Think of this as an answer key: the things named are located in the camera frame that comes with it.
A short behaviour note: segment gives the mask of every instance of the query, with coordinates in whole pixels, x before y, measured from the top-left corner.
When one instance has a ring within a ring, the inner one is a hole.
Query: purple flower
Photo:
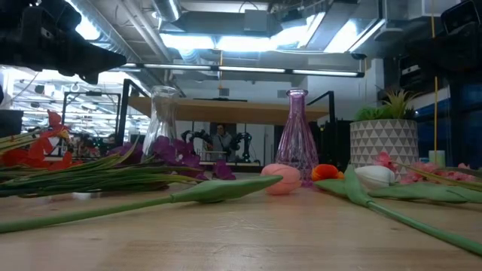
[[[124,146],[116,147],[111,149],[107,155],[112,155],[112,154],[120,154],[120,155],[126,155],[127,152],[133,147],[132,143],[126,143]],[[137,163],[141,163],[142,159],[142,145],[137,144],[136,148],[134,148],[134,151],[129,155],[125,161],[122,162],[123,165],[133,165]]]
[[[194,153],[194,143],[193,142],[183,142],[182,140],[174,140],[174,148],[178,151],[178,154],[182,154],[183,157],[192,155]]]
[[[192,142],[186,143],[179,139],[171,141],[166,136],[160,136],[153,144],[153,151],[156,160],[164,162],[168,166],[186,166],[199,171],[178,172],[180,175],[208,180],[204,176],[204,168],[200,165],[201,157],[194,154]]]
[[[231,172],[229,166],[226,165],[226,161],[218,160],[212,167],[212,176],[221,180],[236,180],[236,176]]]
[[[177,166],[177,159],[175,157],[175,148],[170,144],[169,138],[166,136],[159,136],[152,145],[154,156],[168,163],[170,166]]]

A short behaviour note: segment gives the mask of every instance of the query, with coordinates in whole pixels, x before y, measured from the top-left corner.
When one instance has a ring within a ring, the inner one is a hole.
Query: flower pot
[[[351,163],[355,168],[374,164],[385,151],[393,161],[411,165],[419,159],[416,122],[413,120],[364,120],[350,124]],[[398,167],[395,181],[407,174]]]

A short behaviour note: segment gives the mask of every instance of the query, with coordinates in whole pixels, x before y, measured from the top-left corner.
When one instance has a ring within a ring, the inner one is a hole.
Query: potted plant
[[[413,96],[404,90],[388,90],[389,101],[378,108],[362,108],[350,124],[351,163],[355,168],[373,165],[381,152],[393,161],[411,165],[418,161],[418,135],[415,110],[408,108]],[[395,173],[395,181],[407,174]]]

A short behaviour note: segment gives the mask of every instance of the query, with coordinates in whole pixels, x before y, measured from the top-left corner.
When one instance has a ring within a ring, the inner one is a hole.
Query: yellow pole
[[[434,1],[432,0],[432,38],[435,38],[435,18],[434,18]],[[437,130],[438,130],[438,77],[435,76],[435,102],[434,102],[434,155],[435,165],[437,165]]]

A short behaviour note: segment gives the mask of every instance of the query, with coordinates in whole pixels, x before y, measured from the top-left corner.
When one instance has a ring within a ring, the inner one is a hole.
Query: flower petal
[[[54,111],[47,110],[47,114],[48,114],[48,124],[50,126],[59,124],[62,121],[62,117],[60,117],[60,115],[58,115]]]

